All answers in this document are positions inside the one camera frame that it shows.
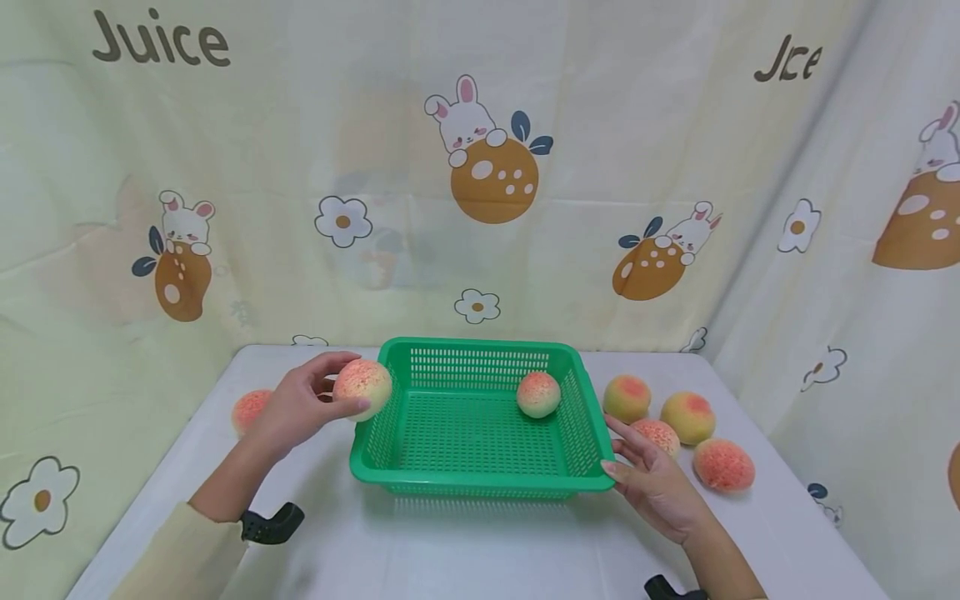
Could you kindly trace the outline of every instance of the fabric backdrop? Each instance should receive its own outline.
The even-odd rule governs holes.
[[[702,351],[894,597],[960,585],[948,0],[0,10],[10,597],[69,590],[238,348],[397,335]]]

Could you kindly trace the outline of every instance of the sleeve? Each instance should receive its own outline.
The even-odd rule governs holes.
[[[217,600],[247,544],[240,523],[215,523],[181,502],[111,600]]]

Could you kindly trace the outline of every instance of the black clamp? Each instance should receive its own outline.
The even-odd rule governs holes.
[[[707,593],[702,589],[680,595],[662,575],[648,581],[643,589],[650,596],[650,600],[709,600]]]
[[[293,502],[287,502],[276,511],[273,518],[266,519],[253,511],[244,511],[240,517],[243,533],[240,539],[265,545],[277,545],[289,540],[300,524],[303,511]]]

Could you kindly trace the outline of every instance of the white table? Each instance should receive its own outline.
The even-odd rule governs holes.
[[[273,388],[290,368],[327,349],[334,348],[240,350],[68,600],[108,597],[174,505],[236,442],[229,414],[237,398]],[[377,348],[344,349],[377,355]],[[645,379],[654,396],[652,416],[679,390],[709,399],[717,437],[750,453],[756,483],[741,497],[704,495],[771,598],[887,598],[706,360],[694,354],[582,356],[598,397],[623,372]],[[293,501],[306,520],[286,544],[253,545],[225,598],[637,600],[646,598],[643,584],[658,573],[677,589],[696,588],[683,553],[615,492],[565,504],[394,497],[353,479],[352,440],[353,423],[331,423],[274,468],[252,509],[272,516]],[[690,474],[691,452],[683,450],[679,461]]]

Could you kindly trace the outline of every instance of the bunny cartoon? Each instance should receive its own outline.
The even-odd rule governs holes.
[[[174,242],[190,245],[190,251],[197,256],[210,254],[206,244],[210,234],[210,217],[213,216],[213,204],[198,202],[193,208],[183,205],[183,198],[177,192],[160,192],[163,203],[163,235],[166,238],[166,251],[175,252]]]
[[[669,248],[675,244],[684,252],[680,257],[681,264],[693,264],[694,256],[706,244],[713,230],[720,224],[723,215],[710,219],[713,204],[700,201],[693,206],[693,213],[689,219],[684,219],[656,239],[658,248]]]
[[[477,84],[470,75],[457,80],[457,102],[450,104],[443,96],[426,99],[423,110],[440,123],[440,137],[450,153],[448,163],[454,169],[467,162],[467,147],[481,139],[491,146],[502,146],[507,132],[498,129],[487,109],[477,100]]]
[[[914,177],[936,171],[940,181],[960,181],[960,145],[951,131],[960,116],[960,103],[953,101],[942,117],[920,132],[924,149],[913,170]]]

